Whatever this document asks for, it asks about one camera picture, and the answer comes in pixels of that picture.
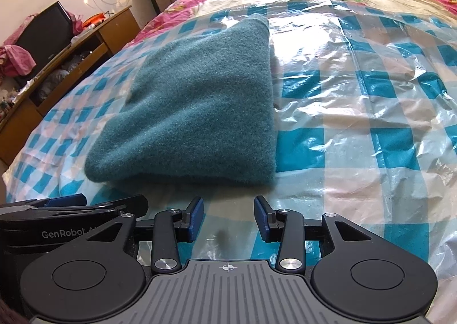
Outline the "teal fuzzy sweater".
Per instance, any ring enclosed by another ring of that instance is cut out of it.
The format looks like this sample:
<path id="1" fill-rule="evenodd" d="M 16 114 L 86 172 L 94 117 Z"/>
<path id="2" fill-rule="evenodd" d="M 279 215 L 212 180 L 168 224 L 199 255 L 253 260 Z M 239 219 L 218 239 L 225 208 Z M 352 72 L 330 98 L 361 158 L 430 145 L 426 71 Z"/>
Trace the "teal fuzzy sweater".
<path id="1" fill-rule="evenodd" d="M 87 153 L 85 175 L 268 185 L 275 140 L 270 24 L 254 14 L 150 52 Z"/>

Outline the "wooden tv cabinet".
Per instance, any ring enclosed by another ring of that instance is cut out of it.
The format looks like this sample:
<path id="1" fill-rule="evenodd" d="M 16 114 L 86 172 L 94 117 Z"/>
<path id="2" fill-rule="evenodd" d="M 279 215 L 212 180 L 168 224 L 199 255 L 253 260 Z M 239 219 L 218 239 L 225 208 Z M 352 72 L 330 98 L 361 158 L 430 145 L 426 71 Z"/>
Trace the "wooden tv cabinet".
<path id="1" fill-rule="evenodd" d="M 48 62 L 1 112 L 1 161 L 10 165 L 31 132 L 71 89 L 139 33 L 129 7 L 83 33 Z"/>

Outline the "pink cloth on cabinet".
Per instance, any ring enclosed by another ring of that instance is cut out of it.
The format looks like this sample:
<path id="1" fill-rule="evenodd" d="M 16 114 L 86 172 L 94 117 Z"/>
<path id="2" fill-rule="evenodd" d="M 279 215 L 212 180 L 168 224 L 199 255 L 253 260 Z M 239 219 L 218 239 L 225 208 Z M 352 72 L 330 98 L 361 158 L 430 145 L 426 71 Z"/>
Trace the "pink cloth on cabinet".
<path id="1" fill-rule="evenodd" d="M 31 54 L 17 45 L 1 46 L 1 76 L 26 76 L 36 66 Z"/>

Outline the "blue checkered plastic sheet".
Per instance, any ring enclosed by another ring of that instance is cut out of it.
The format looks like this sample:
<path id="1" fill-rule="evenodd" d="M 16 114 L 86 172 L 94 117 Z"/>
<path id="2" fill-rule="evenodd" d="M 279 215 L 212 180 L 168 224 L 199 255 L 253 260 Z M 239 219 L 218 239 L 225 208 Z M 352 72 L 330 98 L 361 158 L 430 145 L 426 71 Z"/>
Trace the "blue checkered plastic sheet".
<path id="1" fill-rule="evenodd" d="M 456 321 L 456 28 L 342 2 L 292 1 L 201 15 L 131 45 L 45 116 L 4 174 L 6 199 L 82 193 L 89 203 L 142 193 L 155 213 L 205 201 L 183 260 L 268 259 L 255 188 L 111 186 L 86 179 L 85 157 L 118 113 L 147 55 L 170 41 L 212 35 L 265 15 L 273 46 L 277 175 L 262 194 L 276 208 L 325 212 L 368 228 L 429 262 L 438 293 L 428 317 Z"/>

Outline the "black television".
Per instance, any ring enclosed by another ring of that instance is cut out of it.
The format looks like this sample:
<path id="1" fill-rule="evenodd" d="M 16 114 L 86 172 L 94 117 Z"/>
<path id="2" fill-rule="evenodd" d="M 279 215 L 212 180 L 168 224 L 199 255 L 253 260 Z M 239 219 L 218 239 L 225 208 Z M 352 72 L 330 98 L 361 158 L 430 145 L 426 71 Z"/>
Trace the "black television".
<path id="1" fill-rule="evenodd" d="M 16 45 L 26 50 L 36 66 L 25 76 L 16 76 L 15 81 L 24 87 L 56 55 L 71 44 L 74 37 L 73 22 L 57 1 L 40 12 L 19 36 Z"/>

